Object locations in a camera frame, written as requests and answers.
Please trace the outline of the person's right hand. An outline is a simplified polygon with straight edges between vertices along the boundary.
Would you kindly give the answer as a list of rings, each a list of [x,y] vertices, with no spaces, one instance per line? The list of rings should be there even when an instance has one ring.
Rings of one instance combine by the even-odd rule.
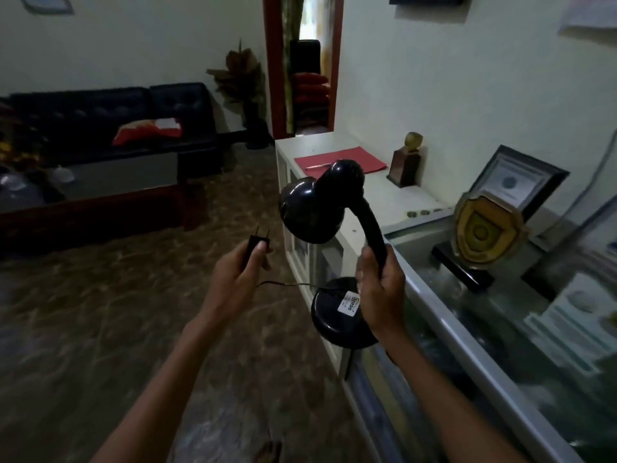
[[[403,305],[405,275],[391,245],[386,245],[386,261],[381,272],[381,298],[373,309],[360,310],[368,327],[385,350],[392,350],[401,340],[407,340]]]

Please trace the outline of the person's left hand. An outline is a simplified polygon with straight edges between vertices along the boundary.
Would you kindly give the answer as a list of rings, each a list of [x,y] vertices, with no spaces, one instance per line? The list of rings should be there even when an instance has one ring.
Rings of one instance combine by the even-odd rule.
[[[250,307],[260,273],[236,272],[236,247],[222,256],[213,270],[199,322],[212,331],[233,323]]]

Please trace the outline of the black power plug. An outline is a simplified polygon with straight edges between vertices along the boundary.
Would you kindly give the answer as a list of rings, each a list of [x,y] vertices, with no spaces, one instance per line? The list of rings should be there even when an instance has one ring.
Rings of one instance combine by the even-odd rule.
[[[254,251],[254,249],[259,245],[259,243],[263,242],[266,245],[266,250],[269,250],[270,248],[270,229],[268,228],[266,230],[265,235],[260,235],[259,233],[259,225],[257,226],[257,228],[255,229],[255,232],[253,234],[251,234],[249,236],[248,242],[247,242],[247,246],[246,246],[246,250],[244,252],[243,255],[243,261],[242,261],[242,266],[241,266],[241,270],[244,271],[247,267],[247,264],[249,263],[249,260],[251,258],[251,255]]]

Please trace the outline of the person's right forearm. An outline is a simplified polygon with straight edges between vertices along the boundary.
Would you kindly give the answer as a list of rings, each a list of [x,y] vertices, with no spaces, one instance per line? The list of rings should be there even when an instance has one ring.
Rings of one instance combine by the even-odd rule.
[[[529,463],[436,369],[401,328],[375,337],[416,395],[450,463]]]

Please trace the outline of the person's left forearm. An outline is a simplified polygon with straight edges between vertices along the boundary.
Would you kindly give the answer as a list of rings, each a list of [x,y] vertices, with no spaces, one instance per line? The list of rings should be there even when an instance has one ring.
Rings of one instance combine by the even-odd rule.
[[[229,320],[200,313],[90,463],[166,463],[199,370]]]

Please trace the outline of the white glass display cabinet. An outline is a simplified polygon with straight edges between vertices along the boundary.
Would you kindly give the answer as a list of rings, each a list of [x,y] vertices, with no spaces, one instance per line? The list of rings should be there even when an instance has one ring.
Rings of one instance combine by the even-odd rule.
[[[604,380],[617,377],[617,366],[578,383],[565,359],[544,354],[557,336],[539,336],[532,329],[539,323],[524,321],[545,303],[527,286],[514,289],[525,295],[524,309],[512,303],[508,283],[520,268],[499,272],[489,296],[467,291],[429,255],[445,241],[452,211],[417,186],[397,188],[387,174],[370,173],[365,196],[405,273],[405,321],[420,350],[536,463],[617,463],[617,389]],[[381,346],[323,342],[376,459],[445,460],[416,396]]]

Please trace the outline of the brown trophy with yellow top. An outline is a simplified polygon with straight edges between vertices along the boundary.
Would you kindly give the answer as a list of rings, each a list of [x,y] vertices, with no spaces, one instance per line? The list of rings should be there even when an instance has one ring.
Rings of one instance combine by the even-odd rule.
[[[417,132],[409,132],[404,139],[404,145],[394,151],[389,166],[387,179],[399,188],[416,185],[416,177],[421,164],[420,147],[423,136]]]

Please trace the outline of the gold shield plaque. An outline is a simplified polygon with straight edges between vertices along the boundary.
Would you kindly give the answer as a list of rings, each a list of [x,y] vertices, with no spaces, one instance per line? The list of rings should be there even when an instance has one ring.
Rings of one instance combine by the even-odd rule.
[[[487,191],[467,192],[458,201],[449,240],[436,244],[435,261],[472,293],[494,283],[490,269],[528,239],[521,210]]]

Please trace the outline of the dried plant in dark vase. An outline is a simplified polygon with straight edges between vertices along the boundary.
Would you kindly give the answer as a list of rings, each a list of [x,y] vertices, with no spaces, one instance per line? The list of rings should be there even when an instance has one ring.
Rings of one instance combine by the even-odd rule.
[[[241,107],[246,147],[252,150],[268,147],[271,138],[265,119],[265,75],[252,49],[243,47],[239,41],[237,49],[227,53],[225,68],[208,68],[205,72],[212,77],[226,104]]]

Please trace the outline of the red and white cushion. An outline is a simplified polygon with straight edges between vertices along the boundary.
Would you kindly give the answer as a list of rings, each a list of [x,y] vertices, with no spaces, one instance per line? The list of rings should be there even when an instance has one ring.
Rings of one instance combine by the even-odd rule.
[[[183,127],[176,118],[144,119],[121,125],[112,146],[124,146],[130,142],[158,138],[180,138]]]

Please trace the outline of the dark wooden coffee table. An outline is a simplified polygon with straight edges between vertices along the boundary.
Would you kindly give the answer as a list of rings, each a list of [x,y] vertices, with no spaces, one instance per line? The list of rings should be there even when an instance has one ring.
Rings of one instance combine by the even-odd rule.
[[[201,223],[204,194],[176,153],[0,178],[0,260],[40,256]]]

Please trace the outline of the black framed certificate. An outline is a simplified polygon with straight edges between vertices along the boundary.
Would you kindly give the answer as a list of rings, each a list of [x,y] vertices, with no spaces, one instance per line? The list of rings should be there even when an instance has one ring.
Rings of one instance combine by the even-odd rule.
[[[527,222],[568,176],[569,171],[500,145],[469,191],[496,196]]]

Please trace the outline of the patterned door curtain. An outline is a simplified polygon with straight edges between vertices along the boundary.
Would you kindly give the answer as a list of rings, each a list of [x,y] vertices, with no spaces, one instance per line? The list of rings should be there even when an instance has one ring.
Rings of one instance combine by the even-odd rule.
[[[295,133],[292,75],[294,61],[292,46],[299,40],[304,0],[280,0],[282,19],[282,72],[284,93],[284,120],[287,134]]]

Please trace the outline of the black leather sofa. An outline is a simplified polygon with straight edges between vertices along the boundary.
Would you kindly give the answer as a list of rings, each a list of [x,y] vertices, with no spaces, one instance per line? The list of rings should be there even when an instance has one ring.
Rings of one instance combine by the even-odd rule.
[[[186,178],[221,173],[224,166],[210,93],[203,83],[15,93],[7,99],[18,117],[44,138],[44,167],[167,153],[177,153],[178,170]],[[179,121],[179,138],[112,144],[121,126],[163,118]]]

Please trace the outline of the red wooden door frame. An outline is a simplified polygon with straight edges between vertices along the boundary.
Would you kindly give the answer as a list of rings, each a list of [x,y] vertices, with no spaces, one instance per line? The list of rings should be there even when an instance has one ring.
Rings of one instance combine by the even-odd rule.
[[[343,33],[344,1],[334,0],[331,96],[328,115],[328,130],[335,131],[337,93],[340,85],[341,38]],[[273,139],[293,137],[286,132],[286,108],[284,97],[282,1],[262,0],[265,26],[267,62],[268,107]]]

